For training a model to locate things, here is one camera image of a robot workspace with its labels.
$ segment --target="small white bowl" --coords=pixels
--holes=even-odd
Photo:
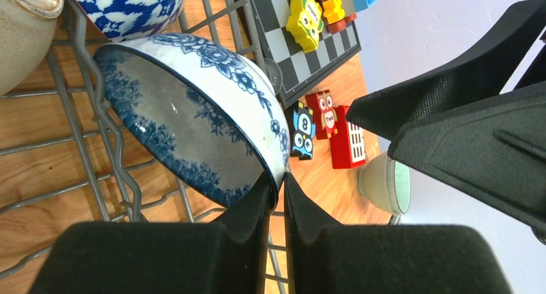
[[[249,60],[184,33],[105,44],[95,60],[124,125],[198,192],[229,207],[264,170],[280,189],[288,125],[270,82]]]

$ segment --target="chessboard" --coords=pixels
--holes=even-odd
[[[283,87],[278,97],[284,108],[317,86],[361,49],[355,24],[352,23],[347,29],[333,35],[325,28],[318,49],[303,53],[292,34],[286,30],[290,0],[251,1],[263,56],[277,62],[283,72]]]

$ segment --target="white wall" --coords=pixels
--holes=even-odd
[[[357,18],[368,91],[415,77],[460,55],[521,0],[379,0]],[[388,141],[380,142],[382,150]],[[515,293],[546,293],[546,246],[528,226],[429,178],[411,173],[410,223],[476,228],[492,246]]]

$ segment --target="owl eyes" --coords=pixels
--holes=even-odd
[[[319,101],[319,106],[323,111],[326,110],[326,100],[321,98],[321,100]]]
[[[332,107],[334,105],[334,101],[332,101],[331,96],[327,96],[326,98],[321,98],[319,101],[319,106],[323,111],[326,110],[327,107]]]
[[[296,145],[297,148],[300,148],[303,146],[303,136],[299,133],[296,133],[296,135],[294,136],[294,144]]]
[[[305,139],[305,150],[311,152],[313,150],[313,141],[310,138]]]
[[[307,17],[307,14],[305,13],[301,14],[301,21],[303,22],[303,26],[305,28],[309,27],[309,18]]]
[[[309,118],[309,116],[307,115],[299,115],[299,120],[297,122],[297,128],[307,134],[307,135],[311,135],[311,125],[312,125],[312,122],[311,122],[311,118]]]

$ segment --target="beige ceramic pot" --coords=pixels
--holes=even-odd
[[[384,152],[359,171],[359,190],[377,208],[393,215],[405,214],[410,205],[410,170]]]
[[[45,57],[64,0],[0,0],[0,95],[21,83]]]

